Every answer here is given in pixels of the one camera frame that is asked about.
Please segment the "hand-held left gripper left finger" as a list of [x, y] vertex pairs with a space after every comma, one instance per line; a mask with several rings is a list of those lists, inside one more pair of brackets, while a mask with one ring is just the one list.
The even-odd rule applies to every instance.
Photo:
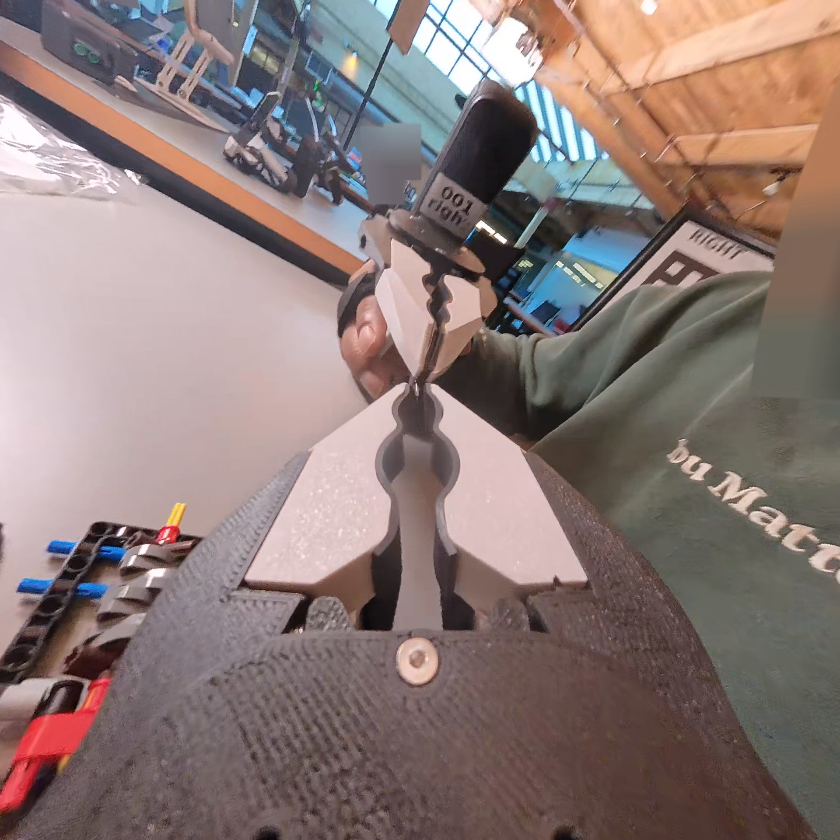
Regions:
[[245, 573], [245, 588], [336, 597], [363, 627], [392, 627], [402, 578], [394, 479], [401, 386], [309, 451]]

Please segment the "clear empty plastic bag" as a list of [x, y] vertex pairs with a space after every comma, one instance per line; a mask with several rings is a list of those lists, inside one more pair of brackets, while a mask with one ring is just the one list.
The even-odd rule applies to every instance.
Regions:
[[142, 186], [1, 97], [1, 194], [134, 203]]

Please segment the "black and white machine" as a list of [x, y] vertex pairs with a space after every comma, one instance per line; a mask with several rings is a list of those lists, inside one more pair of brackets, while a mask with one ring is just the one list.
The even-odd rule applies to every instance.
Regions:
[[224, 143], [223, 157], [239, 171], [276, 192], [304, 198], [315, 186], [332, 205], [345, 198], [344, 181], [354, 167], [343, 152], [333, 117], [317, 107], [313, 90], [294, 98], [281, 118], [280, 93], [271, 91]]

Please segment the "black lego chassis frame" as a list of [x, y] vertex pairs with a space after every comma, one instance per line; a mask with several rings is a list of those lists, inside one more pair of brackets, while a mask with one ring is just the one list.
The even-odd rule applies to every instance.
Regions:
[[[186, 504], [157, 529], [92, 524], [84, 539], [47, 548], [61, 562], [52, 579], [24, 579], [17, 593], [33, 611], [2, 652], [2, 723], [24, 733], [2, 778], [2, 818], [18, 817], [67, 766], [87, 736], [112, 682], [111, 672], [145, 614], [201, 539], [183, 535]], [[97, 602], [94, 633], [57, 675], [33, 677], [48, 642], [78, 601]]]

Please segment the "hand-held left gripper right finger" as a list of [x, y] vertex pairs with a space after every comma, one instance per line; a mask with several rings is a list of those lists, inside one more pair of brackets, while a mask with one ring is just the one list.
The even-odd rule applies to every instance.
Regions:
[[472, 627], [499, 601], [524, 602], [586, 572], [526, 452], [438, 385], [427, 387], [434, 567], [444, 627]]

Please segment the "person's right forearm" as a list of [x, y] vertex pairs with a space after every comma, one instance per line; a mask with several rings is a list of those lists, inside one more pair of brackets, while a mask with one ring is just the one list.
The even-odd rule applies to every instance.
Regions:
[[630, 368], [688, 328], [733, 327], [740, 310], [761, 313], [769, 271], [714, 276], [691, 287], [641, 286], [559, 337], [479, 331], [471, 350], [444, 374], [442, 388], [504, 434], [538, 442]]

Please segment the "person's right hand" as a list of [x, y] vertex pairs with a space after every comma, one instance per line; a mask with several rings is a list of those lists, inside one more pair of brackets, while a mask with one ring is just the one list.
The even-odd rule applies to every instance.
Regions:
[[387, 324], [374, 296], [358, 303], [353, 318], [340, 332], [339, 346], [360, 392], [370, 403], [410, 378], [402, 357], [390, 344]]

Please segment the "black-framed marker sign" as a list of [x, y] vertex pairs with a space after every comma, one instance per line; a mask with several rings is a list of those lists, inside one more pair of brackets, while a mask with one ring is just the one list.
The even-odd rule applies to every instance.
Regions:
[[581, 329], [594, 316], [640, 287], [687, 288], [733, 272], [771, 271], [776, 245], [683, 206], [658, 231], [608, 288], [570, 327]]

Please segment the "orange-edged desk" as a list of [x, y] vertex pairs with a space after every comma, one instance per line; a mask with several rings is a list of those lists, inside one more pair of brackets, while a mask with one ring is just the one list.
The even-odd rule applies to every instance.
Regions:
[[105, 162], [142, 175], [155, 189], [334, 285], [361, 264], [364, 213], [334, 206], [316, 190], [279, 194], [228, 163], [231, 133], [209, 129], [143, 91], [114, 91], [47, 52], [40, 36], [2, 18], [5, 92]]

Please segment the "person's green sweatshirt torso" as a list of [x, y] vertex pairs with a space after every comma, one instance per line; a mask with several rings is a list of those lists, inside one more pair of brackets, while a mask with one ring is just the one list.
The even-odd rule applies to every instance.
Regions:
[[838, 401], [606, 393], [537, 446], [655, 568], [743, 729], [820, 838], [838, 838]]

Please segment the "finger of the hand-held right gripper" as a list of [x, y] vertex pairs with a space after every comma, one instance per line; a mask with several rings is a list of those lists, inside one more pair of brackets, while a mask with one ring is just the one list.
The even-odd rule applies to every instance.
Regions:
[[430, 382], [457, 361], [484, 321], [481, 292], [477, 283], [446, 275], [443, 287], [445, 294], [440, 339], [434, 351], [434, 367], [427, 378]]
[[434, 341], [431, 297], [424, 285], [430, 271], [431, 266], [415, 250], [392, 238], [391, 264], [383, 269], [375, 287], [387, 331], [413, 377], [423, 371]]

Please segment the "wooden laptop stand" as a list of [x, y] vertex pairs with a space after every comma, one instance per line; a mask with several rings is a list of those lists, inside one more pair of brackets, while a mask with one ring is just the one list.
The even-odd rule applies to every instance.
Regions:
[[151, 68], [137, 66], [134, 86], [156, 96], [171, 116], [230, 133], [230, 121], [219, 120], [214, 108], [221, 105], [233, 116], [239, 106], [206, 75], [220, 71], [222, 87], [229, 86], [242, 63], [256, 2], [141, 2], [140, 9], [154, 14], [159, 33], [146, 39], [143, 58]]

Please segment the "black equipment case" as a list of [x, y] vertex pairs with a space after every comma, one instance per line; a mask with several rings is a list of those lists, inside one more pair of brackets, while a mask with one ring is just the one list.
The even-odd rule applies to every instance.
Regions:
[[137, 49], [88, 7], [71, 1], [44, 1], [40, 40], [44, 50], [109, 87], [135, 91]]

